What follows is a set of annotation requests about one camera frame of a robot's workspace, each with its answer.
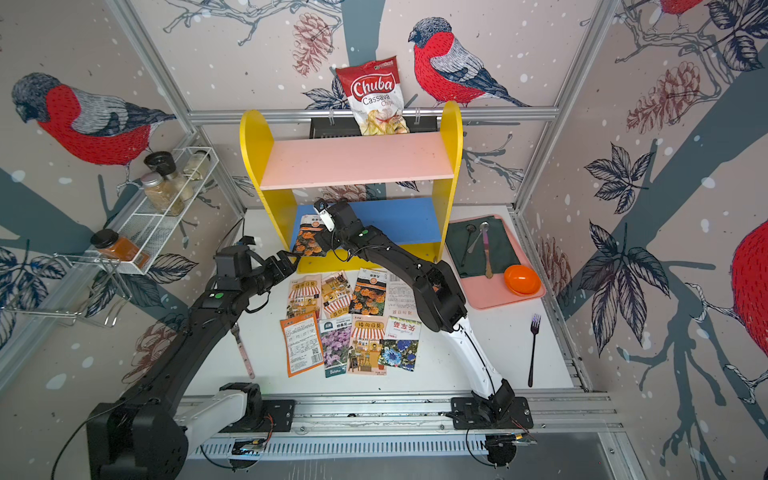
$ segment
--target blue shelf board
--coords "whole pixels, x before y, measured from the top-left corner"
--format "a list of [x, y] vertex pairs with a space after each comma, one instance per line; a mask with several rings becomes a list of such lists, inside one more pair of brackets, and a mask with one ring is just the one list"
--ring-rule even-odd
[[[350, 202], [349, 205], [364, 226], [379, 228], [398, 245], [442, 242], [431, 197]], [[301, 216], [315, 213], [312, 205], [299, 205], [291, 246], [299, 236]]]

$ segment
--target metal bracket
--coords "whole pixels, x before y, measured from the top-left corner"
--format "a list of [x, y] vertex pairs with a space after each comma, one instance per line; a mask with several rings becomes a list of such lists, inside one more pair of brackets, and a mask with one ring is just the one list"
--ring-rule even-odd
[[[453, 397], [451, 398], [451, 414], [453, 418], [453, 428], [456, 430], [476, 430], [487, 429], [488, 425], [483, 425], [482, 417], [479, 412], [483, 405], [475, 397]], [[528, 406], [528, 400], [525, 397], [515, 397], [507, 413], [498, 419], [490, 428], [493, 429], [526, 429], [533, 428], [533, 419], [531, 418], [531, 409]]]

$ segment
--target yellow shelf side panel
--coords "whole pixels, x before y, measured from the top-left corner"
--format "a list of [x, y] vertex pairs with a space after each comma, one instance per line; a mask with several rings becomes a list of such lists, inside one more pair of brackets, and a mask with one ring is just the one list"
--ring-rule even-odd
[[243, 151], [243, 162], [264, 209], [283, 242], [283, 248], [290, 250], [293, 245], [291, 236], [293, 221], [296, 219], [296, 198], [290, 189], [261, 190], [260, 186], [274, 144], [275, 140], [264, 116], [256, 110], [245, 112], [240, 120], [240, 149]]
[[445, 248], [445, 235], [448, 233], [448, 221], [451, 218], [451, 206], [456, 193], [458, 174], [462, 167], [462, 152], [464, 147], [464, 130], [462, 126], [462, 113], [458, 104], [450, 101], [442, 109], [440, 121], [440, 134], [448, 152], [448, 159], [453, 167], [453, 178], [434, 180], [432, 186], [432, 204], [435, 206], [437, 224], [440, 227], [442, 242], [436, 249], [436, 260], [440, 261], [443, 248]]

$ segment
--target bird illustration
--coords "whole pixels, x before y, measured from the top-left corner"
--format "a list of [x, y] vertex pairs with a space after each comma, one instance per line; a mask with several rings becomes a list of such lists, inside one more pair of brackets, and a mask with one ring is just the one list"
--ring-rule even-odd
[[501, 98], [519, 107], [529, 106], [511, 97], [485, 70], [482, 60], [462, 47], [444, 18], [420, 20], [408, 41], [415, 42], [416, 81], [437, 100], [435, 106], [453, 100], [466, 107], [477, 98]]
[[699, 5], [701, 2], [703, 2], [703, 0], [641, 0], [640, 2], [632, 5], [629, 9], [637, 8], [640, 5], [646, 4], [648, 2], [653, 2], [661, 7], [661, 15], [659, 15], [659, 18], [657, 18], [654, 24], [650, 27], [650, 30], [656, 31], [656, 24], [661, 20], [661, 17], [664, 16], [665, 13], [668, 13], [670, 15], [677, 16], [677, 28], [675, 28], [670, 34], [674, 35], [678, 31], [688, 28], [688, 25], [682, 24], [680, 21], [680, 16], [688, 10], [691, 10], [696, 5]]
[[[733, 254], [730, 272], [732, 308], [712, 305], [704, 299], [701, 286], [687, 283], [698, 292], [703, 307], [703, 312], [695, 320], [703, 322], [708, 309], [728, 315], [738, 320], [757, 346], [768, 355], [768, 283], [765, 282], [768, 278], [768, 220], [741, 240]], [[750, 396], [742, 400], [755, 403], [755, 388], [768, 379], [768, 370], [756, 379], [748, 380], [737, 367], [723, 367], [736, 373], [749, 389]]]
[[127, 179], [131, 161], [148, 149], [154, 129], [176, 118], [119, 97], [90, 94], [38, 72], [17, 81], [12, 98], [16, 113], [25, 123], [36, 120], [40, 128], [80, 160], [124, 165]]

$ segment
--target pink shelf board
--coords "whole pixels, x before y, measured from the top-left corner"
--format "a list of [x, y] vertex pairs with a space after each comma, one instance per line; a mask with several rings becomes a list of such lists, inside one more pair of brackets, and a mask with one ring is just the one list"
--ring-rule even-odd
[[261, 190], [453, 178], [439, 132], [276, 141]]

